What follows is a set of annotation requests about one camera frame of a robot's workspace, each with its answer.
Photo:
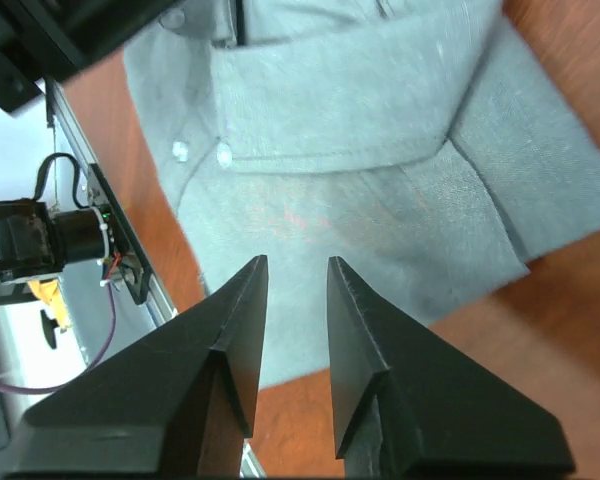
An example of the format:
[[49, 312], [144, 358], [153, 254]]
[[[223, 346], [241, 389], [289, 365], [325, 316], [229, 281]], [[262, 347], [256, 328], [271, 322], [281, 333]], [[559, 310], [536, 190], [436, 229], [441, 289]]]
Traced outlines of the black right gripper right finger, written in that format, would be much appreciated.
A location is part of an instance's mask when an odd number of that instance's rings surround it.
[[335, 451], [352, 478], [564, 478], [558, 419], [328, 264]]

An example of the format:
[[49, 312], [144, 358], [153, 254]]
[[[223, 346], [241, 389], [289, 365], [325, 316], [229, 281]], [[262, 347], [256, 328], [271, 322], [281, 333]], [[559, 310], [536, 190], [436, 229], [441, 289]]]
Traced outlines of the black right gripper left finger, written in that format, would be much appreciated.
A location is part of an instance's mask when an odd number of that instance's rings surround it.
[[27, 410], [8, 478], [235, 478], [254, 430], [268, 263]]

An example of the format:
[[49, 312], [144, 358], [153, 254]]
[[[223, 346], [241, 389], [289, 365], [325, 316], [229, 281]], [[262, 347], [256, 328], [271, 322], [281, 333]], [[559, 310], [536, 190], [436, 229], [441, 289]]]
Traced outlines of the grey long sleeve shirt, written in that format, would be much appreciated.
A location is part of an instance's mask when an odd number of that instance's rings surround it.
[[124, 67], [207, 287], [268, 259], [263, 387], [328, 366], [333, 256], [430, 325], [600, 230], [600, 150], [498, 1], [186, 1]]

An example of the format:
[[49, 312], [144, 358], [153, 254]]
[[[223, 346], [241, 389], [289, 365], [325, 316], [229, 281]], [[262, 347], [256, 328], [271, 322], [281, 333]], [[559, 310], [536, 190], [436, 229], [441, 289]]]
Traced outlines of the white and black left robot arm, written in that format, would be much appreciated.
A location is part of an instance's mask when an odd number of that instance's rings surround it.
[[105, 262], [136, 304], [146, 301], [153, 269], [98, 165], [61, 87], [108, 56], [172, 7], [170, 1], [0, 1], [0, 109], [14, 114], [43, 97], [47, 123], [74, 148], [73, 208], [54, 213], [42, 196], [54, 162], [46, 157], [29, 198], [0, 201], [0, 282], [20, 292], [70, 265]]

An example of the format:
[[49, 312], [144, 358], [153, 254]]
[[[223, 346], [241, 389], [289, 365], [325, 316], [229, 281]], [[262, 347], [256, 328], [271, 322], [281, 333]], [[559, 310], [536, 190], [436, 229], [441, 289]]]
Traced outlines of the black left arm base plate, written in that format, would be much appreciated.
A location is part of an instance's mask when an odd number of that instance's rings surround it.
[[103, 260], [102, 283], [123, 285], [136, 305], [146, 302], [153, 268], [112, 187], [99, 165], [91, 163], [87, 174], [87, 200], [108, 225], [109, 252]]

